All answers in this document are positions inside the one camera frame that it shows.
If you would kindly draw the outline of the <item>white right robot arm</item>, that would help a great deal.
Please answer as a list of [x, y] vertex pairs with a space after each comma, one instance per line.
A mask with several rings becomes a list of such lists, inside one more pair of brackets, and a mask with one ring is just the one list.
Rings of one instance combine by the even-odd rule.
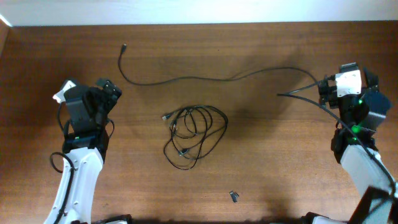
[[349, 223], [397, 223], [397, 181], [383, 164], [374, 134], [386, 118], [390, 101], [379, 91], [378, 80], [324, 79], [318, 84], [320, 103], [336, 108], [336, 130], [331, 150], [348, 173], [361, 200]]

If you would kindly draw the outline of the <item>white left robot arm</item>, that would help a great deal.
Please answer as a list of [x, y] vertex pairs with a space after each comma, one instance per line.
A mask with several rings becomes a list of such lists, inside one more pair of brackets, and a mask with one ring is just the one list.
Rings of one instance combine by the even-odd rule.
[[65, 80], [54, 94], [70, 118], [62, 126], [62, 178], [46, 223], [90, 223], [96, 181], [111, 137], [106, 131], [108, 115], [121, 95], [121, 89], [104, 78], [95, 86]]

